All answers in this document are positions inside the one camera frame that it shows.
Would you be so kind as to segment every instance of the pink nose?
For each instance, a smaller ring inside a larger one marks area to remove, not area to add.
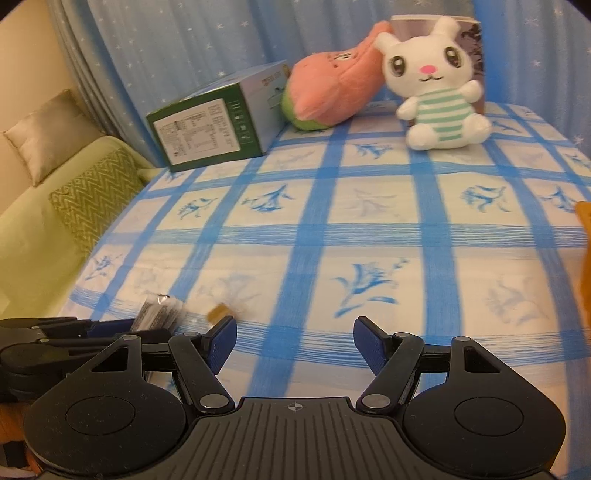
[[[437,68],[435,67],[435,65],[425,65],[423,67],[421,67],[421,73],[424,73],[426,75],[431,75],[432,73],[435,73],[437,71]]]

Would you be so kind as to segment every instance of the pink plush toy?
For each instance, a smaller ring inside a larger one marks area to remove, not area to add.
[[[384,84],[382,54],[374,47],[389,22],[374,25],[347,51],[314,53],[295,64],[281,101],[283,113],[300,130],[323,130],[359,112]]]

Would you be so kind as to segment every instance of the green box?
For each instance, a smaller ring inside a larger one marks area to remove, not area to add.
[[[147,116],[171,171],[259,157],[285,126],[279,61],[213,82]]]

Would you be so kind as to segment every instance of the plastic wrapper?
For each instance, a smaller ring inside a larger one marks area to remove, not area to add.
[[[150,294],[139,310],[131,330],[155,330],[166,328],[172,331],[184,316],[181,300],[163,294]]]

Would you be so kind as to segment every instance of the blue checkered bedsheet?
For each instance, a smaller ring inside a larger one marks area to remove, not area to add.
[[[64,314],[134,316],[174,295],[181,330],[241,319],[220,379],[235,397],[349,395],[373,375],[352,325],[468,335],[549,396],[568,433],[554,473],[591,477],[588,330],[578,294],[591,161],[527,108],[488,104],[483,145],[415,152],[395,105],[265,157],[161,174],[101,239]],[[420,388],[444,380],[426,375]]]

